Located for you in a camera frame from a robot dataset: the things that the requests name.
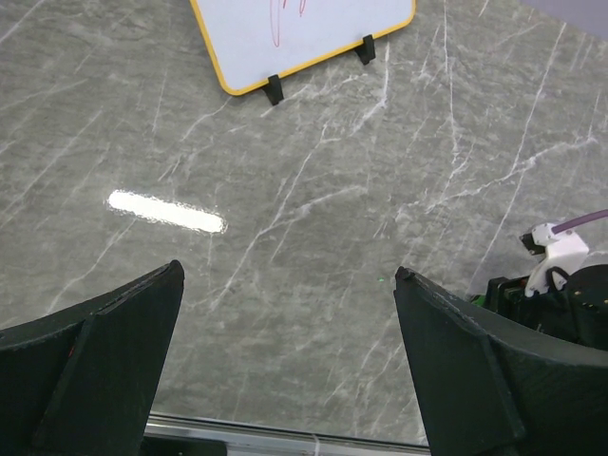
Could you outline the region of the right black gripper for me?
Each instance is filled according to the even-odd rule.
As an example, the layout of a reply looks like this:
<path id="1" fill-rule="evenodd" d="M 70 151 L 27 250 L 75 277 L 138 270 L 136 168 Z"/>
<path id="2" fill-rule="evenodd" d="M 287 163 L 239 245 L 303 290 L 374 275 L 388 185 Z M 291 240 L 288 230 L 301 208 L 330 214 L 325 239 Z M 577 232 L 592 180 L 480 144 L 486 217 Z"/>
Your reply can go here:
<path id="1" fill-rule="evenodd" d="M 490 280 L 484 307 L 539 333 L 582 346 L 607 349 L 607 266 L 592 265 L 573 274 L 559 267 L 545 276 L 545 294 L 524 295 L 525 277 Z"/>

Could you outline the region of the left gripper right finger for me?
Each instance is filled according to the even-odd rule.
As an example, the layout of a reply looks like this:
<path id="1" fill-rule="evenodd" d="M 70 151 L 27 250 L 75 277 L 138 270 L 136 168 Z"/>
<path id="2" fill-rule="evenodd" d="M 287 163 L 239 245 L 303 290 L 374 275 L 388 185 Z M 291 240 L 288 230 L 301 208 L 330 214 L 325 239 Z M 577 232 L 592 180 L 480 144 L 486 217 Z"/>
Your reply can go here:
<path id="1" fill-rule="evenodd" d="M 529 329 L 409 268 L 394 299 L 434 455 L 603 455 L 607 349 Z"/>

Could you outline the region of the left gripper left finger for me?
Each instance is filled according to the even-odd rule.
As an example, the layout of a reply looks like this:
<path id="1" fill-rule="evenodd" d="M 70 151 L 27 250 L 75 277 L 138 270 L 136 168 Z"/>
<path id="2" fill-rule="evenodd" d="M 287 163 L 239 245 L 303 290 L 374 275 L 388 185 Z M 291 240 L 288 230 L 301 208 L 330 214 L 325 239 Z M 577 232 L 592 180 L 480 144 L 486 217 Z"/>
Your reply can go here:
<path id="1" fill-rule="evenodd" d="M 2 454 L 138 454 L 183 290 L 173 260 L 2 330 Z"/>

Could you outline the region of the green whiteboard eraser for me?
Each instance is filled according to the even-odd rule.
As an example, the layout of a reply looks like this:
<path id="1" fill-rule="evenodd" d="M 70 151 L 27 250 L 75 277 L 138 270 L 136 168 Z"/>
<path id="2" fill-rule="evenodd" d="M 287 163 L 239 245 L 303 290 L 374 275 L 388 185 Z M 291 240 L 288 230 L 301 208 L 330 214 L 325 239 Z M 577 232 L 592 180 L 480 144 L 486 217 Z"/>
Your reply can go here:
<path id="1" fill-rule="evenodd" d="M 476 306 L 483 306 L 485 304 L 485 295 L 474 295 L 471 297 L 470 302 Z"/>

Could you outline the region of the yellow framed whiteboard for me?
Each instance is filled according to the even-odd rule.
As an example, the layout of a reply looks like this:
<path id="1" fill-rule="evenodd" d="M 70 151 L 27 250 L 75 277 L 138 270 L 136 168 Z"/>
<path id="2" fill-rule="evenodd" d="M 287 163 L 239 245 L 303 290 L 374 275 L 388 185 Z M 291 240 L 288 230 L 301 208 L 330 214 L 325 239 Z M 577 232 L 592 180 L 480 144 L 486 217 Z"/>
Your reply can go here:
<path id="1" fill-rule="evenodd" d="M 375 41 L 403 29 L 414 0 L 191 3 L 218 82 L 232 96 L 353 50 L 365 65 Z"/>

